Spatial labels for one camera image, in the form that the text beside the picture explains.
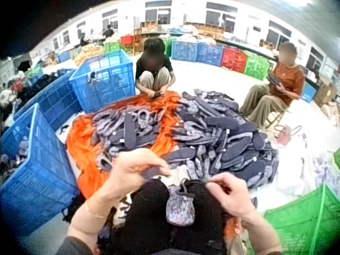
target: black garment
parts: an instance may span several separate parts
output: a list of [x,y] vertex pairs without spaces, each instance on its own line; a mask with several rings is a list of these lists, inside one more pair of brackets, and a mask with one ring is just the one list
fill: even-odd
[[83,47],[83,46],[85,46],[85,45],[87,45],[87,44],[89,44],[88,41],[85,41],[83,37],[80,38],[80,46],[81,46],[81,47]]
[[139,79],[139,77],[142,75],[142,73],[144,71],[149,71],[152,72],[154,76],[156,76],[157,72],[163,67],[165,66],[169,72],[173,71],[170,59],[166,56],[166,55],[162,55],[159,58],[159,63],[158,63],[158,67],[159,69],[157,71],[152,71],[152,70],[148,70],[145,66],[143,65],[143,63],[145,63],[147,61],[147,54],[142,54],[142,56],[137,60],[136,63],[136,80]]
[[106,38],[108,38],[108,37],[113,36],[114,33],[115,33],[115,32],[110,28],[110,29],[107,29],[106,31],[104,31],[103,36],[105,36]]

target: red crate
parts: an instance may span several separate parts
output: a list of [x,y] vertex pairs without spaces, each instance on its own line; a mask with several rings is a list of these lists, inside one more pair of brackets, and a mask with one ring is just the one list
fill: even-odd
[[121,37],[121,44],[133,44],[133,36],[122,36]]
[[222,66],[243,73],[247,63],[247,55],[239,49],[227,47],[223,51]]

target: blue crate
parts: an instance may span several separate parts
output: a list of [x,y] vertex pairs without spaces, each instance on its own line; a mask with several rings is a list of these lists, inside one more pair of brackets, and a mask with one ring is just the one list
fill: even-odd
[[204,43],[198,44],[197,62],[208,65],[221,66],[223,47],[211,46]]
[[58,55],[58,59],[59,59],[59,63],[65,62],[65,61],[67,61],[67,60],[70,60],[70,59],[71,59],[70,51],[67,50],[67,51],[65,51],[65,52],[61,52],[61,53]]
[[171,58],[173,60],[182,60],[196,62],[198,44],[192,42],[173,41],[171,45]]
[[70,82],[85,113],[135,95],[132,61],[121,49],[86,59]]
[[307,82],[304,83],[301,98],[302,100],[310,103],[312,102],[315,94],[316,94],[316,89],[313,88],[311,85],[309,85]]
[[1,187],[1,214],[15,236],[32,233],[70,205],[79,194],[63,145],[39,104],[34,104],[1,137],[1,154],[15,158],[29,140],[28,157]]
[[58,70],[59,74],[65,75],[49,84],[41,92],[29,100],[13,118],[17,120],[24,112],[35,103],[39,103],[40,110],[44,114],[48,124],[57,131],[74,113],[81,110],[79,101],[75,96],[69,78],[75,70]]

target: sleeve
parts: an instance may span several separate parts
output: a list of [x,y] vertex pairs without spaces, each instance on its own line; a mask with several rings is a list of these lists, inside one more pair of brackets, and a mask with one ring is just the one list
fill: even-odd
[[300,71],[296,76],[293,92],[300,96],[302,93],[303,86],[304,86],[304,73]]
[[80,239],[72,236],[65,238],[56,255],[92,255],[90,248]]
[[173,71],[170,59],[167,56],[165,57],[164,66],[169,70],[169,72]]
[[142,75],[143,72],[144,72],[144,69],[142,68],[141,60],[138,59],[136,63],[136,80],[139,79],[139,77]]

